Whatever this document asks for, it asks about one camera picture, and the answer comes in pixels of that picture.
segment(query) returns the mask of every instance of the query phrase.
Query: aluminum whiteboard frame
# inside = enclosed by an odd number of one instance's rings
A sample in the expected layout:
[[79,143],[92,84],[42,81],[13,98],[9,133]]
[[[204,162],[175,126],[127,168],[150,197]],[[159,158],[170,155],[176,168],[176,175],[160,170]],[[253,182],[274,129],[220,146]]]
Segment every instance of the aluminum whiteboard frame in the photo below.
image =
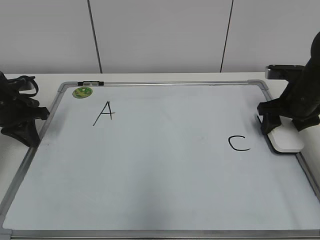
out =
[[[139,87],[139,86],[228,86],[257,85],[267,101],[272,100],[266,83],[262,80],[248,81],[188,81],[188,82],[104,82],[98,86],[97,81],[85,81],[84,86],[90,87]],[[39,137],[44,137],[55,112],[64,96],[71,87],[78,87],[78,82],[64,82],[49,108],[50,116],[44,122]],[[37,152],[30,147],[19,169],[17,170],[1,204],[0,204],[0,240],[9,239],[320,239],[320,229],[308,230],[12,230],[2,228],[6,214],[15,195],[24,180],[29,166]],[[303,169],[310,185],[320,201],[320,187],[301,152],[296,158]]]

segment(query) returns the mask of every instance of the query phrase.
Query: table surface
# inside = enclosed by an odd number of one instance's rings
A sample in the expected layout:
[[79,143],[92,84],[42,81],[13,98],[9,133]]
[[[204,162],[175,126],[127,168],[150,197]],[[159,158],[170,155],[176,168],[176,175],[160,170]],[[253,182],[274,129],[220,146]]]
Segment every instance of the table surface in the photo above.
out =
[[[17,78],[24,74],[7,74],[8,79]],[[193,82],[193,81],[246,81],[263,80],[266,82],[271,95],[279,97],[287,85],[285,80],[265,79],[263,72],[228,72],[228,73],[142,73],[142,74],[28,74],[35,76],[39,93],[35,99],[41,107],[49,108],[57,94],[57,89],[63,82],[103,81],[103,82]],[[43,121],[38,121],[39,129]],[[320,127],[314,126],[300,132],[305,143],[302,151],[309,166],[320,170]],[[17,140],[0,134],[0,200],[21,164],[28,148]]]

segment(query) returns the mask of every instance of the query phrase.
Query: green sticker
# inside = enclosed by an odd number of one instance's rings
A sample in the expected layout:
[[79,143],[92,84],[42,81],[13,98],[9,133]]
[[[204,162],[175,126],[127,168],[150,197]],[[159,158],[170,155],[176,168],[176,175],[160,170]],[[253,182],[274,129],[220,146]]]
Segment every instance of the green sticker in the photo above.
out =
[[89,97],[92,94],[92,89],[87,86],[79,87],[73,91],[72,95],[76,99],[84,99]]

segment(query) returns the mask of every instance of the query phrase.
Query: whiteboard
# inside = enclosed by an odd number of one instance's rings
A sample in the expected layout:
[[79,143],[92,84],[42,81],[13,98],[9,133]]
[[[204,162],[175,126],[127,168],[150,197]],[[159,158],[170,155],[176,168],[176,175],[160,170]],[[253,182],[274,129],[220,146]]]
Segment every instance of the whiteboard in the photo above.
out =
[[[266,99],[257,85],[97,86],[83,99],[74,89],[4,228],[320,228],[319,201],[296,157],[273,153],[260,132],[257,105]],[[97,120],[105,106],[112,114]]]

